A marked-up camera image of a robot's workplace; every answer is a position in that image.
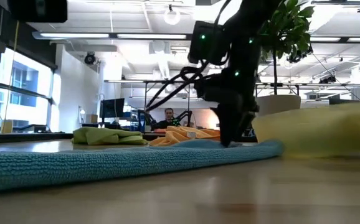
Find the table surface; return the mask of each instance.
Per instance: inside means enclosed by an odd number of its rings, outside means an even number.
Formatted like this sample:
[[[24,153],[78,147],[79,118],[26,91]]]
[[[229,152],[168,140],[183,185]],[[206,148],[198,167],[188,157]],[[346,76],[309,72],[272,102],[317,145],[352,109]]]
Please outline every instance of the table surface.
[[[0,151],[102,148],[0,144]],[[360,223],[360,161],[278,158],[1,193],[0,223]]]

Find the man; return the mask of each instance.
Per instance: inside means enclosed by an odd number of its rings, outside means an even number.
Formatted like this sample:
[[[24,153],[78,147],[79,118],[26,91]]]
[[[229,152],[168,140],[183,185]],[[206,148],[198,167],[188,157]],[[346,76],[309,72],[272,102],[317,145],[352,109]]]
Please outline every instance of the man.
[[[172,108],[166,108],[165,109],[165,120],[160,121],[157,124],[153,125],[151,127],[151,130],[155,129],[165,129],[168,126],[180,126],[180,122],[173,117],[173,109]]]

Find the lamp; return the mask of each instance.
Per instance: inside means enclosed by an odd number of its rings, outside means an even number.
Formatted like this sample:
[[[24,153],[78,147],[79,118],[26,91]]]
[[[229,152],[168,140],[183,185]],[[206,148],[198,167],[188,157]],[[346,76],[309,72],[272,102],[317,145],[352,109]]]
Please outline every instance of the lamp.
[[[169,13],[170,12],[174,12],[176,13],[174,15],[174,18],[169,18]],[[169,9],[167,9],[164,13],[163,19],[165,20],[165,22],[169,25],[176,25],[177,23],[180,22],[180,12],[177,10],[173,10],[172,5],[169,5]]]
[[[86,111],[83,110],[81,106],[78,106],[78,118],[80,117],[80,124],[84,124],[85,120],[83,119],[82,115],[85,114]]]

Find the computer monitor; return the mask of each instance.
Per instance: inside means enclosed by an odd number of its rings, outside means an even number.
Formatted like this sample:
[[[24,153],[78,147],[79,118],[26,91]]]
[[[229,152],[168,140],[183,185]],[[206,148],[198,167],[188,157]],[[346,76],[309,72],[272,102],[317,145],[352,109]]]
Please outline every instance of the computer monitor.
[[[100,107],[101,118],[120,118],[123,117],[123,106],[125,99],[102,100]]]

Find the potted plant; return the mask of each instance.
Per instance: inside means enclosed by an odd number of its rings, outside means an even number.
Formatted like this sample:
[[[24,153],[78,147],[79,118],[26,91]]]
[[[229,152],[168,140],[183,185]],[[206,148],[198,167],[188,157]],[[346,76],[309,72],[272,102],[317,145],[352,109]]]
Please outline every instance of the potted plant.
[[[256,99],[260,107],[257,116],[300,108],[299,96],[277,95],[277,59],[288,54],[288,61],[296,62],[296,58],[300,59],[310,49],[308,18],[312,17],[314,9],[309,6],[301,10],[302,5],[298,4],[298,0],[289,0],[287,3],[283,1],[273,17],[262,27],[262,60],[266,60],[269,54],[273,55],[274,95]]]
[[[281,59],[288,54],[289,59],[301,52],[309,50],[310,34],[308,33],[309,18],[314,13],[314,7],[309,6],[301,10],[303,4],[298,0],[283,1],[273,17],[262,27],[262,59],[266,60],[269,54],[273,55],[274,64],[274,95],[277,95],[277,58]]]

